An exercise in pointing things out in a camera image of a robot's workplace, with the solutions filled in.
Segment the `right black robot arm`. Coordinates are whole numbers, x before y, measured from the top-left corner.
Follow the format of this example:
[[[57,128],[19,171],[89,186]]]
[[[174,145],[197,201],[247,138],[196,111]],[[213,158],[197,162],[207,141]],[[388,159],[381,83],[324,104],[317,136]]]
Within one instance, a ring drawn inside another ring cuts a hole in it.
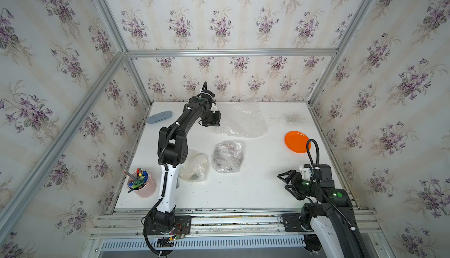
[[[368,258],[348,193],[335,187],[331,167],[320,163],[314,139],[306,142],[306,152],[310,163],[304,168],[309,176],[295,170],[277,176],[296,200],[308,200],[300,213],[281,216],[285,231],[306,232],[304,248],[311,253],[323,250],[328,258]]]

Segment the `orange dinner plate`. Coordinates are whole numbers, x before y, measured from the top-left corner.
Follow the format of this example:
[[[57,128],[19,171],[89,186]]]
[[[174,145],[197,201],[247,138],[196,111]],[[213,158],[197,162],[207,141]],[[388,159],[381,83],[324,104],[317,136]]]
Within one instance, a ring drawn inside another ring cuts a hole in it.
[[[311,148],[309,137],[299,131],[290,131],[284,137],[285,145],[295,153],[306,153]]]

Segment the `bubble wrap around orange plate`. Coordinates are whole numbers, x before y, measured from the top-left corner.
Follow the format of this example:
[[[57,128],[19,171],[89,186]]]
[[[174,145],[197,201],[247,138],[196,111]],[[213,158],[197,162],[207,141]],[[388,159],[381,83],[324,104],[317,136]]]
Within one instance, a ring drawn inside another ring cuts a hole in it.
[[[268,132],[268,122],[257,102],[222,103],[220,126],[214,128],[218,135],[258,138]]]

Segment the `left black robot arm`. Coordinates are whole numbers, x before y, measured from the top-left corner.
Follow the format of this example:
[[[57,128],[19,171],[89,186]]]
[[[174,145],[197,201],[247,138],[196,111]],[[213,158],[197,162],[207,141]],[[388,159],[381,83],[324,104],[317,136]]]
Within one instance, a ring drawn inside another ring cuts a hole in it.
[[[158,165],[161,168],[159,198],[143,221],[145,243],[159,258],[168,256],[171,250],[156,250],[150,242],[151,231],[170,233],[176,224],[175,191],[180,165],[188,156],[188,133],[198,122],[203,127],[219,127],[221,112],[217,110],[215,94],[205,82],[199,94],[192,96],[184,105],[182,114],[169,127],[162,127],[158,139]]]

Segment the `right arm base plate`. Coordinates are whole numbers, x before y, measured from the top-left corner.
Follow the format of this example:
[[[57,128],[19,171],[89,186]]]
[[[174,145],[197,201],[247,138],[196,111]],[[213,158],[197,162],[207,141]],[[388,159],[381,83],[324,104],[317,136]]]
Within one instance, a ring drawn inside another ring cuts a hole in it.
[[[306,233],[308,235],[319,233],[330,234],[332,224],[324,215],[302,215],[301,213],[285,213],[280,218],[286,232]]]

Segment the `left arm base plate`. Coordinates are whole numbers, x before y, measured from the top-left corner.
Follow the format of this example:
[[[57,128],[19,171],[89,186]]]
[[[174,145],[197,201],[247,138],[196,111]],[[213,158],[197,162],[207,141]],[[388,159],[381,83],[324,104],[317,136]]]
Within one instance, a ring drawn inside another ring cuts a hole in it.
[[[145,225],[145,218],[141,219],[141,223],[146,230],[146,234],[148,236],[155,235],[165,235],[165,236],[174,236],[174,235],[188,235],[191,233],[191,224],[192,217],[191,216],[175,216],[175,221],[172,227],[166,229],[163,226],[157,226],[151,219]]]

